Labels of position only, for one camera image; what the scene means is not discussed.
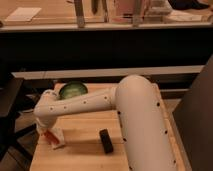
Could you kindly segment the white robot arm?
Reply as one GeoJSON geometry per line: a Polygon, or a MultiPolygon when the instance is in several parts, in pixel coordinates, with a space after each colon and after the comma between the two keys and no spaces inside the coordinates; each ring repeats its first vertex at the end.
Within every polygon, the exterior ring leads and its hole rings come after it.
{"type": "Polygon", "coordinates": [[[63,115],[106,110],[118,112],[131,171],[178,171],[160,101],[152,83],[143,76],[129,75],[115,86],[65,100],[48,89],[34,115],[38,127],[45,130],[63,115]]]}

